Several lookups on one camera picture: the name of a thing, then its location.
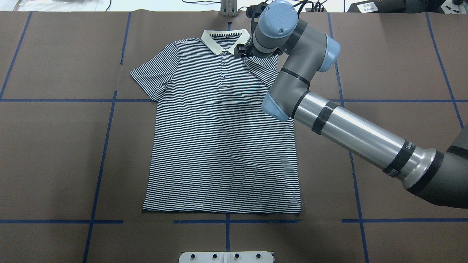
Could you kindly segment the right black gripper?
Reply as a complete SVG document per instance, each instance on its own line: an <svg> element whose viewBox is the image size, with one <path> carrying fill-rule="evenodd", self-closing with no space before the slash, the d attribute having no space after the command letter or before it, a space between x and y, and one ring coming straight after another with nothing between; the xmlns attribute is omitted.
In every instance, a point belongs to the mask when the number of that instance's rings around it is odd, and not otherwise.
<svg viewBox="0 0 468 263"><path fill-rule="evenodd" d="M255 55L254 45L252 44L237 44L236 45L236 58L250 58Z"/></svg>

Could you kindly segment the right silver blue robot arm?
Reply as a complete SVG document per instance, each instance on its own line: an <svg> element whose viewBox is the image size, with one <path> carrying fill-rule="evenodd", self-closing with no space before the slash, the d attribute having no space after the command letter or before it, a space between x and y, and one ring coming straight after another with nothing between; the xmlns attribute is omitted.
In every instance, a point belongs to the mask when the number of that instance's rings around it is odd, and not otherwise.
<svg viewBox="0 0 468 263"><path fill-rule="evenodd" d="M294 119L401 181L405 190L439 206L468 206L467 127L445 152L423 149L310 91L316 72L337 61L341 47L298 17L284 0L247 9L249 44L235 47L236 57L288 55L262 102L279 121Z"/></svg>

